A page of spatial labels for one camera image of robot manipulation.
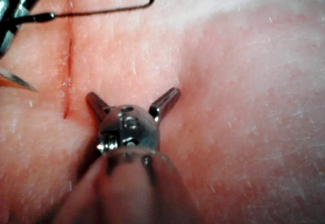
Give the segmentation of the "right arm needle driver jaw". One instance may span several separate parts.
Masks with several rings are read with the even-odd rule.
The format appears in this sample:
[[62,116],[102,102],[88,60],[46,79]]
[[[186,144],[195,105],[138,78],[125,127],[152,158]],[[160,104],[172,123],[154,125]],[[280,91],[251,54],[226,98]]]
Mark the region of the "right arm needle driver jaw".
[[1,56],[8,51],[19,29],[14,18],[29,15],[38,0],[1,0]]

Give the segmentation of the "left arm needle driver jaw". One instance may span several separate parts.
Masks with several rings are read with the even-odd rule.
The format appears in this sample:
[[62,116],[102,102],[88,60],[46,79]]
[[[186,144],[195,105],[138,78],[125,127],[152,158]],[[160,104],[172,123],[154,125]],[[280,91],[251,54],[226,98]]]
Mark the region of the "left arm needle driver jaw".
[[93,111],[96,119],[102,122],[106,115],[110,112],[110,106],[104,102],[95,92],[89,92],[86,95],[86,101]]
[[155,100],[149,107],[149,114],[156,123],[161,123],[165,116],[175,106],[181,96],[179,88],[171,87],[167,92]]

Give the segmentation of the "left arm needle driver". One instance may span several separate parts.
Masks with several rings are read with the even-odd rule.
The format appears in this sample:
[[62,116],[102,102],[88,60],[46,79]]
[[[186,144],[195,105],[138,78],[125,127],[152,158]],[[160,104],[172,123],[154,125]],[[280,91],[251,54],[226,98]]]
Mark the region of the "left arm needle driver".
[[109,108],[97,138],[96,148],[101,154],[129,146],[159,149],[158,124],[149,112],[135,105]]

